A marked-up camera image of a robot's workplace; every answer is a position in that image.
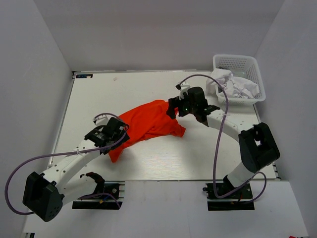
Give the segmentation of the orange t shirt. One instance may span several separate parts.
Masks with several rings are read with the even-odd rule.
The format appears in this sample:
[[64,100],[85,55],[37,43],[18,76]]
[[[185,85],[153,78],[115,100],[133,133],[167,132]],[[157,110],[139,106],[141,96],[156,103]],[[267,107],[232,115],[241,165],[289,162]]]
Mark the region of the orange t shirt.
[[154,100],[121,114],[119,117],[129,125],[129,139],[108,153],[111,161],[115,163],[125,148],[137,142],[166,135],[183,137],[186,128],[171,119],[166,114],[167,109],[168,102]]

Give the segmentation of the white t shirt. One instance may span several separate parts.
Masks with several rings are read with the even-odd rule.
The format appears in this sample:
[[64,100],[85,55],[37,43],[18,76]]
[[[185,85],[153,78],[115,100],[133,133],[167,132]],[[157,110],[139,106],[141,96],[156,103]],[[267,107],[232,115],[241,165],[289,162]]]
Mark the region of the white t shirt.
[[228,69],[216,68],[210,77],[221,86],[228,98],[255,99],[260,90],[256,83],[239,76],[234,76]]

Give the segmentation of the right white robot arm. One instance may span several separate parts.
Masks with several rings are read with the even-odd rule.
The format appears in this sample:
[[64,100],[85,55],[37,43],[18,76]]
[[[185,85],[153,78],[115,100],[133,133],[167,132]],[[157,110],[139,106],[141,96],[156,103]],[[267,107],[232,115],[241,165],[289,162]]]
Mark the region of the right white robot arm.
[[236,140],[240,148],[241,162],[223,178],[220,188],[213,185],[216,198],[234,198],[261,169],[279,159],[280,152],[267,124],[248,124],[237,119],[228,119],[228,113],[208,104],[201,87],[178,85],[179,96],[168,100],[166,114],[175,119],[193,115],[207,127],[218,129]]

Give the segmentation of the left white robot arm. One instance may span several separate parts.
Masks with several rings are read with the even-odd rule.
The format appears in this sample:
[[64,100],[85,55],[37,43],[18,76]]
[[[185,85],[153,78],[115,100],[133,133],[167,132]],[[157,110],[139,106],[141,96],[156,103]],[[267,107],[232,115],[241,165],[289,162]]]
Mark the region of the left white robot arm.
[[115,117],[100,121],[71,154],[40,174],[26,180],[23,204],[45,222],[51,221],[66,205],[78,198],[99,198],[105,180],[96,172],[79,174],[89,162],[105,155],[129,139],[128,124]]

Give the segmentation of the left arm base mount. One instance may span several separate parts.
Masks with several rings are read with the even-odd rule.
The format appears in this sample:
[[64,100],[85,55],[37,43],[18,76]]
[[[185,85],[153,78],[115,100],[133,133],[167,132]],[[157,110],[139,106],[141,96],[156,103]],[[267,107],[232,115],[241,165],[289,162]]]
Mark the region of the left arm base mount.
[[73,210],[119,210],[124,198],[125,182],[105,182],[104,187],[89,198],[75,200]]

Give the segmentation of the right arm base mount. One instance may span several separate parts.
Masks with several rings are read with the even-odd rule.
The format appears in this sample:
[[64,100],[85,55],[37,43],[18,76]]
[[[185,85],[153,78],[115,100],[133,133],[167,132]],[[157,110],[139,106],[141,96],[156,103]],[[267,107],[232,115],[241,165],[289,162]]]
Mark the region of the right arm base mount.
[[252,211],[255,209],[253,193],[250,184],[225,198],[217,198],[214,194],[213,183],[206,183],[202,188],[207,197],[208,211]]

